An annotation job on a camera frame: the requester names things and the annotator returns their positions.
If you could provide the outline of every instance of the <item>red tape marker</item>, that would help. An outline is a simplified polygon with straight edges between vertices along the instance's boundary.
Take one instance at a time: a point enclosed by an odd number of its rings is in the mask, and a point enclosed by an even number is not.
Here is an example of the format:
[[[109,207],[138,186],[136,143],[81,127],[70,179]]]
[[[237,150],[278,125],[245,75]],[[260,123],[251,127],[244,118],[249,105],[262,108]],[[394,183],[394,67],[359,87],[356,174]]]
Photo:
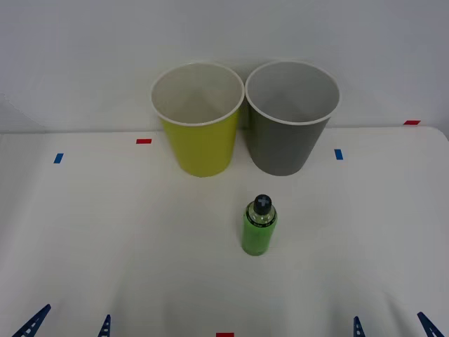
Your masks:
[[[418,125],[420,122],[421,122],[421,121],[413,121],[413,120],[410,120],[410,121],[406,121],[406,122],[404,123],[404,125]]]
[[[136,144],[151,144],[152,143],[152,139],[151,138],[141,138],[141,139],[137,139],[135,141]]]

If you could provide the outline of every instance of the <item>yellow cup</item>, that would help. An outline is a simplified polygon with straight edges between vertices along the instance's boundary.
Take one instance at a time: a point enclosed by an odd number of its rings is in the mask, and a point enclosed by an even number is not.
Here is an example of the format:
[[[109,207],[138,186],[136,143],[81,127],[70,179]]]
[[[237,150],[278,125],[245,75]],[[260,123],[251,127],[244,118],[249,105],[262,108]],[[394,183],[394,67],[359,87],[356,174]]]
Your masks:
[[[184,171],[208,177],[227,168],[244,96],[240,77],[212,63],[184,65],[156,80],[153,108]]]

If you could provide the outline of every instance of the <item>gray cup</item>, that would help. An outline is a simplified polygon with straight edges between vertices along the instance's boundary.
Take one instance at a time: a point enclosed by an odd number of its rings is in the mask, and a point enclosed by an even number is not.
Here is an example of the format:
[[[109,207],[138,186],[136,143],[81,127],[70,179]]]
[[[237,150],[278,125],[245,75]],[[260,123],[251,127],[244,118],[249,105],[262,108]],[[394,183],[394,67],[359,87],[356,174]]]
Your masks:
[[[303,62],[271,62],[246,80],[248,148],[254,163],[274,176],[298,172],[340,101],[335,80]]]

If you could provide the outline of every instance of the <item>cup rim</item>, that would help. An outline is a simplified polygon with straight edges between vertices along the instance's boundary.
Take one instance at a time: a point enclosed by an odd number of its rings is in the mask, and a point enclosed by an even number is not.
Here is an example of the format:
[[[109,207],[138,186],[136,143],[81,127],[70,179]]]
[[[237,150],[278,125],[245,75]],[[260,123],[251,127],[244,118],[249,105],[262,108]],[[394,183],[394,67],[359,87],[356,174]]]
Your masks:
[[[170,118],[168,118],[167,116],[164,116],[162,113],[160,113],[159,110],[154,106],[154,103],[153,103],[153,90],[154,90],[154,87],[155,87],[155,86],[159,83],[159,81],[162,80],[167,74],[169,74],[169,73],[171,73],[171,72],[173,72],[173,71],[175,71],[175,70],[178,70],[178,69],[180,69],[180,68],[188,67],[188,66],[190,66],[190,65],[212,65],[212,66],[215,66],[215,67],[220,67],[220,68],[222,68],[222,69],[225,69],[225,70],[227,70],[228,72],[230,72],[231,74],[233,74],[234,77],[236,77],[237,80],[239,81],[240,87],[241,87],[241,97],[240,97],[240,99],[239,99],[237,105],[236,105],[234,108],[232,108],[232,110],[231,110],[230,112],[228,112],[226,115],[221,116],[220,118],[214,119],[214,120],[212,120],[212,121],[204,122],[204,123],[183,123],[183,122],[181,122],[181,121],[174,121],[173,119],[170,119]],[[177,125],[180,125],[180,126],[191,126],[191,127],[195,127],[195,126],[207,126],[207,125],[215,124],[215,123],[218,123],[218,122],[221,122],[221,121],[225,120],[226,118],[232,116],[233,113],[235,113],[235,112],[237,111],[237,109],[240,108],[241,103],[243,102],[243,99],[244,99],[244,98],[245,98],[245,84],[243,83],[241,77],[240,77],[234,70],[232,70],[232,69],[229,68],[229,67],[225,67],[224,65],[221,65],[221,64],[219,64],[219,63],[215,63],[215,62],[203,62],[203,61],[189,62],[189,63],[185,63],[185,64],[183,64],[183,65],[178,65],[177,67],[170,68],[169,70],[166,70],[165,72],[163,72],[162,74],[160,74],[160,75],[156,78],[156,80],[153,82],[153,84],[152,84],[152,86],[151,86],[151,88],[150,88],[150,91],[149,91],[149,100],[150,100],[150,102],[151,102],[151,104],[152,104],[152,108],[154,109],[154,111],[156,111],[156,113],[157,113],[157,115],[159,116],[159,118],[161,118],[161,119],[163,119],[164,121],[167,121],[167,122],[169,122],[169,123],[172,123],[172,124],[177,124]]]
[[[335,86],[337,87],[338,90],[338,103],[335,106],[335,108],[329,112],[326,116],[315,119],[313,121],[284,121],[282,119],[277,119],[276,117],[270,116],[269,114],[266,114],[265,112],[263,112],[262,110],[260,110],[251,100],[251,97],[248,95],[248,84],[249,81],[251,80],[251,78],[253,77],[253,75],[258,72],[259,70],[261,70],[262,68],[268,67],[270,65],[275,65],[275,64],[279,64],[279,63],[297,63],[297,64],[301,64],[301,65],[308,65],[309,67],[313,67],[321,72],[323,72],[324,74],[328,75],[330,80],[335,84]],[[257,111],[258,113],[260,113],[262,116],[271,119],[272,121],[275,121],[276,123],[280,123],[280,124],[286,124],[286,125],[293,125],[293,126],[301,126],[301,125],[312,125],[312,124],[317,124],[321,121],[325,121],[327,119],[329,119],[331,117],[331,115],[333,114],[333,112],[340,106],[340,103],[342,101],[342,94],[340,91],[340,87],[338,86],[337,81],[335,80],[334,76],[329,74],[327,71],[325,71],[323,68],[317,67],[316,65],[313,65],[309,62],[305,62],[305,61],[300,61],[300,60],[275,60],[275,61],[271,61],[268,63],[265,63],[264,65],[260,65],[259,67],[255,68],[251,73],[250,76],[248,76],[248,78],[246,79],[245,82],[245,96],[246,99],[248,100],[248,103],[250,103],[251,107]]]

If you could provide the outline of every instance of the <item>blue tape marker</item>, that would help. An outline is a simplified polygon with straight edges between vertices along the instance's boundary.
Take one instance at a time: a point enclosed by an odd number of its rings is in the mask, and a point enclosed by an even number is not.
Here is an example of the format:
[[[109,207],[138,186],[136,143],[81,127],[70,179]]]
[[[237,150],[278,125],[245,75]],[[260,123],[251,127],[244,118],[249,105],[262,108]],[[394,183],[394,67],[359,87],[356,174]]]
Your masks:
[[[54,161],[53,163],[54,163],[54,164],[60,164],[63,155],[64,155],[63,153],[58,153],[58,154],[56,155],[55,161]]]
[[[334,151],[335,151],[335,158],[337,158],[337,160],[343,160],[342,151],[340,149],[334,149]]]

